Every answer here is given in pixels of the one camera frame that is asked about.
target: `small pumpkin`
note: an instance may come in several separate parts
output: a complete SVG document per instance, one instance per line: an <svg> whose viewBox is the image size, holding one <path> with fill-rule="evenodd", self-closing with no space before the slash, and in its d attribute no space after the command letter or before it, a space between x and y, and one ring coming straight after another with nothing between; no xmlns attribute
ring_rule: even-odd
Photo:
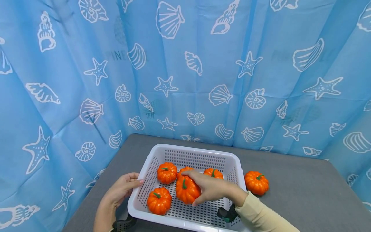
<svg viewBox="0 0 371 232"><path fill-rule="evenodd" d="M213 169L213 168L206 169L204 171L204 174L208 175L208 176L211 176L211 177L214 177L214 178L224 180L223 174L220 171L218 171L217 169Z"/></svg>
<svg viewBox="0 0 371 232"><path fill-rule="evenodd" d="M171 194L164 187L154 189L147 199L148 209L158 215L164 215L171 207Z"/></svg>
<svg viewBox="0 0 371 232"><path fill-rule="evenodd" d="M178 179L175 192L184 204L192 204L201 195L200 187L189 176L181 176Z"/></svg>
<svg viewBox="0 0 371 232"><path fill-rule="evenodd" d="M245 175L246 188L253 194L262 196L269 189L269 181L257 171L249 171Z"/></svg>
<svg viewBox="0 0 371 232"><path fill-rule="evenodd" d="M178 169L173 163L163 163L157 169L157 179L162 184L170 184L177 178Z"/></svg>

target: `seashell print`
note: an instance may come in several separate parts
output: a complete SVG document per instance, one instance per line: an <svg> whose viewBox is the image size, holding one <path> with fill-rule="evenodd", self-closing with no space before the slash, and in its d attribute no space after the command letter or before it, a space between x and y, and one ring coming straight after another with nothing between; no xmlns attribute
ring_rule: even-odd
<svg viewBox="0 0 371 232"><path fill-rule="evenodd" d="M130 101L131 94L128 91L126 91L125 85L121 85L116 89L115 98L116 101L118 102L127 102Z"/></svg>
<svg viewBox="0 0 371 232"><path fill-rule="evenodd" d="M218 85L209 93L209 101L212 105L217 106L223 103L229 104L233 95L229 93L226 85Z"/></svg>
<svg viewBox="0 0 371 232"><path fill-rule="evenodd" d="M266 103L264 92L264 88L250 92L245 98L246 105L252 109L262 108Z"/></svg>
<svg viewBox="0 0 371 232"><path fill-rule="evenodd" d="M344 129L346 125L347 125L346 123L344 124L333 123L332 126L330 127L330 135L334 137L339 131Z"/></svg>
<svg viewBox="0 0 371 232"><path fill-rule="evenodd" d="M233 136L233 131L231 130L227 130L223 124L219 124L215 127L215 134L223 139L223 140L228 140L230 138L232 138Z"/></svg>
<svg viewBox="0 0 371 232"><path fill-rule="evenodd" d="M139 116L129 118L128 126L132 126L135 130L141 131L144 129L144 122Z"/></svg>
<svg viewBox="0 0 371 232"><path fill-rule="evenodd" d="M309 68L319 58L324 47L325 41L323 38L320 38L313 47L296 50L292 56L294 68L299 72Z"/></svg>
<svg viewBox="0 0 371 232"><path fill-rule="evenodd" d="M356 153L371 151L371 143L363 136L362 132L352 132L344 137L343 144Z"/></svg>
<svg viewBox="0 0 371 232"><path fill-rule="evenodd" d="M245 138L245 141L247 143L254 143L256 141L259 141L263 137L264 130L262 127L256 127L252 129L246 127L245 130L241 132L241 134L243 134L243 137Z"/></svg>
<svg viewBox="0 0 371 232"><path fill-rule="evenodd" d="M180 25L185 23L181 8L174 8L170 4L161 1L156 11L156 27L160 35L166 39L174 39Z"/></svg>
<svg viewBox="0 0 371 232"><path fill-rule="evenodd" d="M113 149L119 148L122 141L122 133L119 130L116 134L113 134L109 137L108 143L109 146Z"/></svg>
<svg viewBox="0 0 371 232"><path fill-rule="evenodd" d="M84 18L95 23L98 19L107 21L107 13L98 0L79 0L80 12Z"/></svg>
<svg viewBox="0 0 371 232"><path fill-rule="evenodd" d="M52 102L57 105L60 104L59 97L45 83L27 83L26 89L41 103Z"/></svg>
<svg viewBox="0 0 371 232"><path fill-rule="evenodd" d="M103 104L98 104L90 98L81 104L79 117L84 123L93 125L101 115L104 115Z"/></svg>
<svg viewBox="0 0 371 232"><path fill-rule="evenodd" d="M143 68L146 59L143 47L135 43L134 47L128 52L128 58L135 69Z"/></svg>
<svg viewBox="0 0 371 232"><path fill-rule="evenodd" d="M205 116L201 113L187 113L187 118L194 126L200 125L205 120Z"/></svg>
<svg viewBox="0 0 371 232"><path fill-rule="evenodd" d="M87 142L81 146L81 150L75 153L75 157L77 157L77 159L80 161L86 162L91 160L94 154L95 144L93 142Z"/></svg>
<svg viewBox="0 0 371 232"><path fill-rule="evenodd" d="M227 10L215 21L210 34L225 34L229 31L230 25L234 22L234 15L237 13L237 7L240 0L234 0Z"/></svg>
<svg viewBox="0 0 371 232"><path fill-rule="evenodd" d="M187 61L187 66L189 69L197 72L199 76L202 75L202 63L200 58L193 54L192 52L184 52L185 60Z"/></svg>
<svg viewBox="0 0 371 232"><path fill-rule="evenodd" d="M303 147L303 151L307 156L319 156L322 153L322 151L311 147Z"/></svg>

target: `beige sleeve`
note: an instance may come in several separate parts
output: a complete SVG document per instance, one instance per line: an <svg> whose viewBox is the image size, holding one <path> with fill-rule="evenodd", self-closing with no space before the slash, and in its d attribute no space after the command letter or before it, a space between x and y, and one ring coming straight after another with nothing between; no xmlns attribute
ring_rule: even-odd
<svg viewBox="0 0 371 232"><path fill-rule="evenodd" d="M278 213L264 205L250 191L242 207L236 207L241 221L254 232L299 232Z"/></svg>

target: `pumpkin stem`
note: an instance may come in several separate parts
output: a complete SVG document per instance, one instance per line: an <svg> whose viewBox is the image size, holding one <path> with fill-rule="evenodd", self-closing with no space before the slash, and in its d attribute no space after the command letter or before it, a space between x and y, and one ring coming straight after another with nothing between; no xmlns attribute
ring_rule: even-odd
<svg viewBox="0 0 371 232"><path fill-rule="evenodd" d="M153 193L153 194L155 194L155 196L156 196L158 199L161 198L161 195L160 195L160 194L157 194L157 193Z"/></svg>
<svg viewBox="0 0 371 232"><path fill-rule="evenodd" d="M187 186L186 186L186 179L184 178L183 180L183 189L187 189Z"/></svg>
<svg viewBox="0 0 371 232"><path fill-rule="evenodd" d="M258 175L258 177L256 178L257 180L260 180L260 177L262 177L263 176L263 174L261 174L261 175Z"/></svg>

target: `orange pumpkin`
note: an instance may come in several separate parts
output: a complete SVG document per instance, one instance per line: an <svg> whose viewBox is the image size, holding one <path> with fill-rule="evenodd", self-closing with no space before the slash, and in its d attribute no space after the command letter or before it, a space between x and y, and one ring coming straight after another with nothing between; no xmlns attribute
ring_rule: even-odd
<svg viewBox="0 0 371 232"><path fill-rule="evenodd" d="M253 194L262 196L269 189L269 181L257 171L249 171L245 175L246 188Z"/></svg>
<svg viewBox="0 0 371 232"><path fill-rule="evenodd" d="M154 214L164 215L170 209L171 200L169 190L164 187L156 188L148 196L148 209Z"/></svg>
<svg viewBox="0 0 371 232"><path fill-rule="evenodd" d="M214 178L218 178L218 179L224 180L223 174L220 171L216 170L216 169L212 169L212 168L206 169L204 171L204 174L205 175L208 175L208 176L211 176L211 177L214 177Z"/></svg>
<svg viewBox="0 0 371 232"><path fill-rule="evenodd" d="M189 176L181 176L178 179L175 192L184 204L192 204L201 195L200 187Z"/></svg>
<svg viewBox="0 0 371 232"><path fill-rule="evenodd" d="M157 169L157 179L162 184L170 184L177 178L178 169L172 163L161 164Z"/></svg>

